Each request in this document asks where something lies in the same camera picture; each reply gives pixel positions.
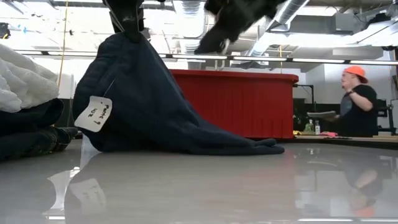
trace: red bin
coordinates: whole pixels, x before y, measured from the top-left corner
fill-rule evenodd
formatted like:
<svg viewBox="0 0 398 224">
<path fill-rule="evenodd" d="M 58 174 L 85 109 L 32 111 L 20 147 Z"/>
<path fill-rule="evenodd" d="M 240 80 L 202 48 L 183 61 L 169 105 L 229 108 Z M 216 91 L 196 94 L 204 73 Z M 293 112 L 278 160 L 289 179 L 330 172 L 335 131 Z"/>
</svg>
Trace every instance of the red bin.
<svg viewBox="0 0 398 224">
<path fill-rule="evenodd" d="M 207 121 L 246 138 L 293 138 L 289 74 L 171 70 L 187 100 Z"/>
</svg>

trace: white fluffy fabric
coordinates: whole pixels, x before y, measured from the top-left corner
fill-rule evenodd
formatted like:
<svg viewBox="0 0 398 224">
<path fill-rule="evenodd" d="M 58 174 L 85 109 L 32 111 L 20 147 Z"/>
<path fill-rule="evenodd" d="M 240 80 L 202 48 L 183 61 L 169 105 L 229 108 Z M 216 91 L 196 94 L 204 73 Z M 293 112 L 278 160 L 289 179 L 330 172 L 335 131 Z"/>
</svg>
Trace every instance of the white fluffy fabric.
<svg viewBox="0 0 398 224">
<path fill-rule="evenodd" d="M 16 113 L 58 97 L 58 76 L 0 44 L 0 111 Z"/>
</svg>

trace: person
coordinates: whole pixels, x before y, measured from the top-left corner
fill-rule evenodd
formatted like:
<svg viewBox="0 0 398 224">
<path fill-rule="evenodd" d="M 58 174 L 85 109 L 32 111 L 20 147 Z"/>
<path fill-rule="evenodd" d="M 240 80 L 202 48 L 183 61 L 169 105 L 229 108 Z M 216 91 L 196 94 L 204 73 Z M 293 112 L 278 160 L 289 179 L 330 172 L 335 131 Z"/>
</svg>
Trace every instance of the person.
<svg viewBox="0 0 398 224">
<path fill-rule="evenodd" d="M 368 79 L 359 66 L 348 67 L 341 76 L 344 91 L 340 114 L 327 121 L 339 123 L 338 134 L 346 137 L 373 137 L 378 134 L 377 93 L 366 85 Z"/>
</svg>

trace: black t-shirt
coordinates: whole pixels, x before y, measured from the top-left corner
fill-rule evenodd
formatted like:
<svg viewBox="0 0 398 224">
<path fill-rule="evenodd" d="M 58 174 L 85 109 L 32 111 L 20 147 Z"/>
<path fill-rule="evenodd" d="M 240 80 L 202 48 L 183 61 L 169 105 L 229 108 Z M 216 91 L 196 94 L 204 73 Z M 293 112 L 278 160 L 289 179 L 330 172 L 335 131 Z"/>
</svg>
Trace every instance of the black t-shirt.
<svg viewBox="0 0 398 224">
<path fill-rule="evenodd" d="M 347 137 L 373 137 L 378 134 L 377 93 L 367 85 L 359 85 L 353 88 L 353 91 L 367 98 L 373 104 L 373 108 L 370 111 L 362 110 L 346 93 L 340 104 L 340 131 L 338 134 Z"/>
</svg>

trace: ceiling duct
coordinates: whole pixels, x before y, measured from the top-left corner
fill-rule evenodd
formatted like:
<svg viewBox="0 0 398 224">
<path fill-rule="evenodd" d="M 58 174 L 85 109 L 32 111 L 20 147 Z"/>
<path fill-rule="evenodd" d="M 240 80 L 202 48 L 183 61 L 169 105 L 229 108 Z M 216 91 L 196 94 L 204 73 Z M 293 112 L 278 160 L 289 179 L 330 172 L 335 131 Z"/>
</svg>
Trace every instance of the ceiling duct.
<svg viewBox="0 0 398 224">
<path fill-rule="evenodd" d="M 289 24 L 297 15 L 299 9 L 304 7 L 308 2 L 309 0 L 287 0 L 278 10 L 275 18 L 267 25 L 266 30 L 271 30 L 273 28 L 279 27 L 280 25 L 284 26 L 286 24 Z M 275 34 L 265 32 L 248 51 L 246 56 L 259 57 L 263 55 L 263 53 L 267 50 L 270 44 L 269 39 L 274 37 Z"/>
<path fill-rule="evenodd" d="M 180 40 L 181 53 L 193 54 L 199 46 L 199 38 L 205 32 L 205 2 L 204 1 L 173 1 L 177 13 L 179 31 L 182 37 Z"/>
</svg>

